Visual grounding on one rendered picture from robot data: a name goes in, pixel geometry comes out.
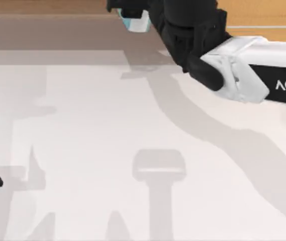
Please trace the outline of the wooden cupboard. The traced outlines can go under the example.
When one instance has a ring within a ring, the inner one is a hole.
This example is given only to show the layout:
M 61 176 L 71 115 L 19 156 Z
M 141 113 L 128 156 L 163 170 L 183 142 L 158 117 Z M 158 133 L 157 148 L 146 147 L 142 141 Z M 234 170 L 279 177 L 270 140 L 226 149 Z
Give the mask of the wooden cupboard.
M 286 0 L 217 0 L 226 10 L 227 28 L 237 36 L 263 36 L 286 42 Z M 0 17 L 67 16 L 116 19 L 107 0 L 0 0 Z

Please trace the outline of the white and teal can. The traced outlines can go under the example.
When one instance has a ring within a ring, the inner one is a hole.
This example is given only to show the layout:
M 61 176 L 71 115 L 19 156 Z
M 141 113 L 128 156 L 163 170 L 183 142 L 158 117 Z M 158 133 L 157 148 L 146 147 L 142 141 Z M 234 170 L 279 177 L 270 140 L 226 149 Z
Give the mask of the white and teal can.
M 151 21 L 149 19 L 148 12 L 146 10 L 142 11 L 140 18 L 126 18 L 123 16 L 123 9 L 117 9 L 117 13 L 120 16 L 125 28 L 129 32 L 133 33 L 146 33 L 151 27 Z

